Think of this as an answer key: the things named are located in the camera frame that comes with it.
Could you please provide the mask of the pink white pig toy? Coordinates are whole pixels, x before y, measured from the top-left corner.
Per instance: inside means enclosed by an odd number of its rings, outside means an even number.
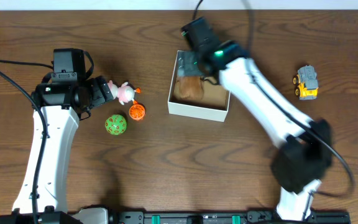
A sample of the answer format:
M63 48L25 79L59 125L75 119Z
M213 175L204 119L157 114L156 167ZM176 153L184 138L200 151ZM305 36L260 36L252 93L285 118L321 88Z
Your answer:
M108 88L113 99L118 99L121 105L129 102L137 104L135 94L140 93L140 88L133 89L128 82L123 83L121 86L117 86L112 80L108 82Z

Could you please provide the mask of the orange round toy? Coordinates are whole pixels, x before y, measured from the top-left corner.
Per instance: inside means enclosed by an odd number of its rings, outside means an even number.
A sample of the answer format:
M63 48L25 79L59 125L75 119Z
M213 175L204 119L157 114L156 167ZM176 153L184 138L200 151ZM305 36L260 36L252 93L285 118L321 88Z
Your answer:
M145 107L134 100L133 105L129 108L129 116L135 121L142 120L145 117Z

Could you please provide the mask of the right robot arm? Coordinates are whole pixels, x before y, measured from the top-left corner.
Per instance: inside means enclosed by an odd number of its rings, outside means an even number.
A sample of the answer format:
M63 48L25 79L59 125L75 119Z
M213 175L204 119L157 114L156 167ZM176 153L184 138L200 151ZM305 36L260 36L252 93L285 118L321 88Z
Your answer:
M233 41L200 51L177 52L178 77L199 77L200 65L213 69L218 85L234 95L264 128L278 149L271 170L281 186L275 209L282 221L305 221L334 153L331 128L295 108L262 75L253 59Z

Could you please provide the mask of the yellow grey toy truck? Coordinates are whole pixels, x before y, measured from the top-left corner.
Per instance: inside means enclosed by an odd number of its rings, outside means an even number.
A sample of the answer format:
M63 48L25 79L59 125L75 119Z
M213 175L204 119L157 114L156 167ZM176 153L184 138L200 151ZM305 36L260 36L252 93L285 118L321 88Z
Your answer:
M298 69L293 77L296 86L295 95L300 100L315 100L318 95L317 73L312 65L306 65Z

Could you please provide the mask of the green polyhedral dice ball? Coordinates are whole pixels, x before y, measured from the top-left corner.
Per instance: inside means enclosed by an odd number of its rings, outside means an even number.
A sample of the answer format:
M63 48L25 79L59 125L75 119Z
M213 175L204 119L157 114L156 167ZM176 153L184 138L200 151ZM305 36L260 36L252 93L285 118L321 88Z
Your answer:
M118 136L126 131L127 121L122 115L114 114L105 121L104 126L109 134Z

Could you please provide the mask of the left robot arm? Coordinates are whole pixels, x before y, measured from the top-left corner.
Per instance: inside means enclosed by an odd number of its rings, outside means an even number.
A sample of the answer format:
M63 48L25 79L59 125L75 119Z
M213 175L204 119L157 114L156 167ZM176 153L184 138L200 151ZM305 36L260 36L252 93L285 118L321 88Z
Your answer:
M105 206L90 206L70 214L67 208L67 170L71 145L82 113L112 100L102 77L41 83L31 94L34 135L21 190L9 215L0 223L112 223Z

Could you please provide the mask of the brown plush toy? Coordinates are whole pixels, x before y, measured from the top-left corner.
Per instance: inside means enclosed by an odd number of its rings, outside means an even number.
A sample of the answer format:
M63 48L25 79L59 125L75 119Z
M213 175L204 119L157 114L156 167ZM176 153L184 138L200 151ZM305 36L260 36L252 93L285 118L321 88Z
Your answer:
M201 100L203 82L200 77L178 77L174 87L174 96L179 100Z

